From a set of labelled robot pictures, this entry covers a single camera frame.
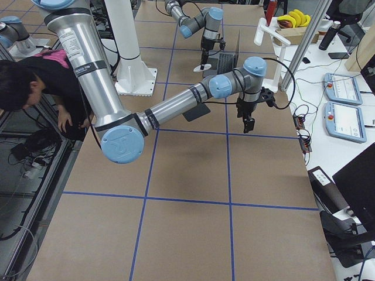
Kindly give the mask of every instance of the bunch of bananas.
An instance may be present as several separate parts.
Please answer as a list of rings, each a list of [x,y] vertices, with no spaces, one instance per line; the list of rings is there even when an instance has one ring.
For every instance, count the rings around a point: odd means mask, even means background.
[[[311,17],[305,15],[300,10],[294,9],[290,11],[287,15],[279,16],[277,18],[277,23],[280,28],[300,28],[309,25]]]

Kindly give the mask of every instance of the cardboard box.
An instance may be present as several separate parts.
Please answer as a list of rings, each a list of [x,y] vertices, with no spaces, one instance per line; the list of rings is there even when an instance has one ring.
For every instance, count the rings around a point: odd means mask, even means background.
[[[306,28],[283,28],[276,29],[276,32],[279,33],[284,38],[288,39],[291,42],[291,45],[298,45],[302,41],[302,38],[306,32]],[[317,31],[312,38],[311,43],[316,43],[319,39],[319,32]],[[276,45],[281,46],[281,42],[274,38]]]

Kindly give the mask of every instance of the white sticker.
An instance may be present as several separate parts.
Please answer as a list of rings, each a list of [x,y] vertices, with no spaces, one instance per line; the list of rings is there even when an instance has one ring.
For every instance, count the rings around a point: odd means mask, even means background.
[[[316,177],[317,180],[319,180],[319,182],[323,186],[326,186],[327,184],[330,183],[329,178],[327,178],[326,175],[323,174],[323,172],[321,170],[316,170],[316,171],[312,172],[312,174]]]
[[[60,42],[63,45],[69,60],[74,60],[84,55],[83,49],[74,30],[61,35]]]

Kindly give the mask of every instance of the banana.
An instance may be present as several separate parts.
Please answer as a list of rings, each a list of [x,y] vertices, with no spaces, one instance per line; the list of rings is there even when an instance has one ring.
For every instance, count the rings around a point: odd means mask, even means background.
[[[306,22],[303,25],[301,25],[302,27],[308,26],[311,21],[311,17],[309,15],[305,15],[305,19],[306,19]]]
[[[291,25],[290,26],[286,26],[286,25],[280,25],[281,22],[290,22]],[[279,23],[280,27],[281,28],[295,28],[296,26],[296,20],[292,17],[292,16],[289,16],[289,15],[284,15],[284,16],[279,16],[277,17],[277,22]]]
[[[293,17],[295,19],[295,21],[296,21],[295,27],[296,28],[301,25],[302,18],[301,18],[301,16],[299,14],[297,14],[294,11],[290,11],[288,14],[289,14],[289,16],[291,16],[291,17]]]
[[[306,17],[304,15],[304,13],[302,13],[298,9],[294,9],[293,12],[297,13],[301,17],[301,26],[302,26],[306,22]]]

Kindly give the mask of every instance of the gray robot arm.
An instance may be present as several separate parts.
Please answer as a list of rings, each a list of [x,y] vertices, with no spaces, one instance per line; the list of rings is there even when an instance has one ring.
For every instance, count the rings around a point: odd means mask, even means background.
[[[113,162],[129,163],[143,151],[144,137],[160,124],[184,113],[211,97],[225,98],[242,92],[239,99],[255,103],[267,65],[259,57],[250,57],[244,67],[231,73],[206,77],[180,94],[144,112],[134,113],[124,108],[108,71],[100,40],[86,0],[33,0],[41,8],[47,28],[55,32],[64,47],[96,115],[95,129],[101,139],[103,154]]]
[[[225,48],[223,39],[218,38],[218,31],[223,19],[223,10],[216,7],[203,8],[201,13],[194,18],[190,18],[182,11],[184,2],[184,0],[165,0],[165,10],[168,15],[177,21],[184,38],[189,38],[198,30],[204,28],[200,42],[202,50],[200,69],[203,70],[209,58],[209,51],[213,50],[215,43],[219,43],[220,50]]]
[[[0,19],[0,43],[9,48],[14,43],[23,54],[28,54],[36,49],[34,40],[30,37],[22,21],[16,16],[6,16]]]

